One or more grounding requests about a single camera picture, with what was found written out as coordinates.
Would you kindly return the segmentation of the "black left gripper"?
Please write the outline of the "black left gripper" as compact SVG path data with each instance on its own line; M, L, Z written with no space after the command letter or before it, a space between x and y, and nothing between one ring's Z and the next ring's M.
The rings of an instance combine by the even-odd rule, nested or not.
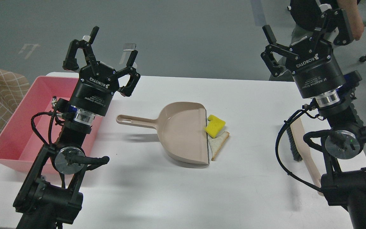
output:
M92 44L99 29L98 26L95 26L86 38L82 40L74 39L70 42L63 61L63 69L66 71L77 71L79 69L76 55L77 51L81 49L87 66L82 67L79 72L79 80L69 103L71 106L87 110L96 115L106 116L113 93L118 90L122 96L130 97L138 84L140 74L133 67L138 55L137 50L131 51L126 67L118 72L115 72L116 70L111 66L97 61L93 53ZM116 81L127 74L130 76L127 84L119 87ZM110 76L112 76L113 81L108 82L107 78Z

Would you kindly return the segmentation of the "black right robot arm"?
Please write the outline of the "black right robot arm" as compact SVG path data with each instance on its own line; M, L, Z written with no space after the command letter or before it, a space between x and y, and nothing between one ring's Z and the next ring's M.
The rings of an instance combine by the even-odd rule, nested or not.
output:
M317 109L316 118L321 116L330 125L330 129L303 136L310 148L323 154L326 173L321 176L321 187L294 175L282 162L280 166L292 178L321 192L328 205L346 209L354 229L366 229L366 126L352 103L361 76L357 71L343 74L333 57L333 45L348 45L353 40L347 13L342 9L321 12L312 35L290 46L277 43L269 25L262 29L268 45L261 58L271 74L278 76L283 71L274 53L284 56L301 97L311 99L284 122L276 138L276 155L285 130L309 110Z

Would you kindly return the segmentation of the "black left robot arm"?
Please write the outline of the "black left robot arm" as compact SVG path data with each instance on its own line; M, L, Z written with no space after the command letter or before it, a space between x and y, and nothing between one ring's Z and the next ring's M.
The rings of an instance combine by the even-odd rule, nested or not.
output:
M109 162L109 157L88 157L82 148L96 116L105 116L116 92L132 95L140 74L133 66L138 51L132 48L126 67L98 61L92 45L99 31L70 42L63 69L78 72L70 100L51 100L52 110L32 116L31 128L43 142L13 207L22 213L18 229L62 229L73 224L82 209L79 191L86 171Z

